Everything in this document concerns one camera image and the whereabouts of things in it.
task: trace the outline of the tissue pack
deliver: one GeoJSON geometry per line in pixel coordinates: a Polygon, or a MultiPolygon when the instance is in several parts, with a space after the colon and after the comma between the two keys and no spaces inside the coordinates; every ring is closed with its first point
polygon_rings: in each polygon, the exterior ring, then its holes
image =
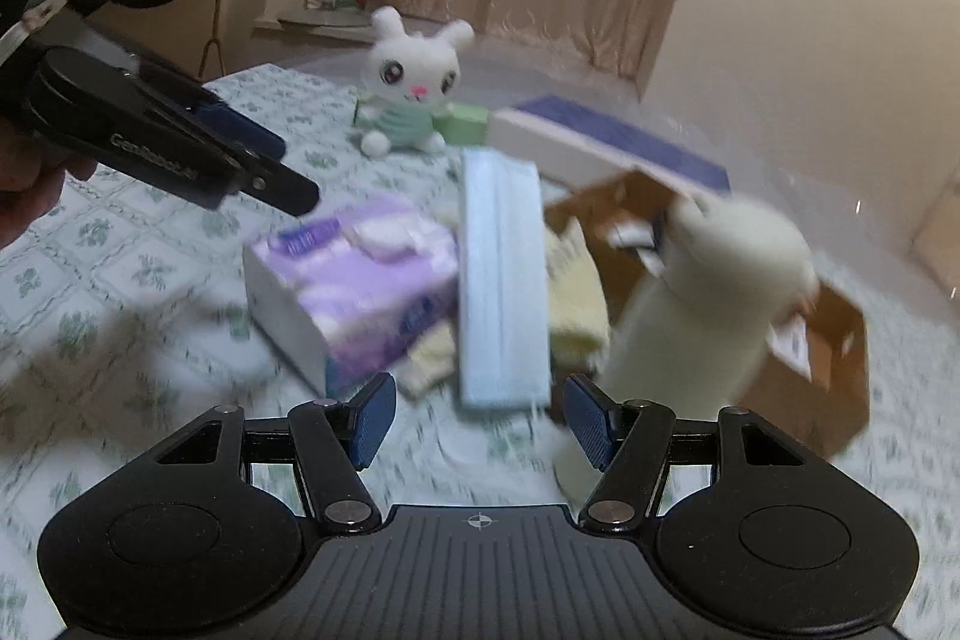
{"type": "Polygon", "coordinates": [[[320,396],[398,360],[456,302],[453,234],[394,196],[265,237],[243,260],[251,317],[320,396]]]}

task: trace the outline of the green box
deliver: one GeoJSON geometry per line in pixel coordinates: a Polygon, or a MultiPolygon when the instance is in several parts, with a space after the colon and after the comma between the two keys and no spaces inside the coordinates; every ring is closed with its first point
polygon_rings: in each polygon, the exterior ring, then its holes
{"type": "Polygon", "coordinates": [[[360,122],[360,107],[370,102],[371,100],[373,100],[373,94],[371,92],[367,92],[367,91],[357,92],[357,104],[353,107],[353,125],[354,126],[363,125],[362,122],[360,122]]]}
{"type": "Polygon", "coordinates": [[[433,127],[448,145],[476,148],[487,141],[490,110],[471,104],[450,104],[433,116],[433,127]]]}

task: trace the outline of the yellow towel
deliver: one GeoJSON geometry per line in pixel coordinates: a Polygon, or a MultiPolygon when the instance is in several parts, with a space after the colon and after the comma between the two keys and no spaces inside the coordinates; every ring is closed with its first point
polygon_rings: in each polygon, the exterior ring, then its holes
{"type": "MultiPolygon", "coordinates": [[[[587,370],[590,359],[610,344],[610,319],[600,275],[577,220],[570,220],[560,237],[546,227],[544,232],[550,353],[563,370],[587,370]]],[[[453,328],[444,320],[410,349],[406,362],[395,370],[397,384],[410,396],[421,396],[452,374],[456,356],[453,328]]]]}
{"type": "Polygon", "coordinates": [[[610,344],[610,319],[600,274],[579,221],[560,237],[546,230],[550,353],[564,370],[587,370],[590,358],[610,344]]]}

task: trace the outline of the metal screw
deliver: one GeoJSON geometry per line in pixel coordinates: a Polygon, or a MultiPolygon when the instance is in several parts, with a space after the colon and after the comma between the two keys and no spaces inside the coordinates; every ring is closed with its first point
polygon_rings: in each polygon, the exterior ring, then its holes
{"type": "Polygon", "coordinates": [[[626,524],[635,515],[632,506],[625,501],[604,500],[589,506],[587,515],[601,524],[626,524]]]}
{"type": "Polygon", "coordinates": [[[333,504],[328,504],[323,511],[323,515],[335,524],[355,525],[362,524],[370,518],[373,511],[364,501],[342,499],[335,501],[333,504]]]}

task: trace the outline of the white stuffed bunny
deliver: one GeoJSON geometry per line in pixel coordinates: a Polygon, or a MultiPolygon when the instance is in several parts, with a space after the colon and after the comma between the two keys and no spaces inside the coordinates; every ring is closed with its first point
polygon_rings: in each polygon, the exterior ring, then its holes
{"type": "Polygon", "coordinates": [[[373,29],[377,41],[363,70],[373,99],[360,108],[368,128],[360,149],[371,158],[391,148],[442,152],[446,143],[433,129],[433,114],[460,82],[457,50],[473,41],[473,28],[455,20],[429,39],[408,36],[400,12],[384,6],[373,13],[373,29]]]}

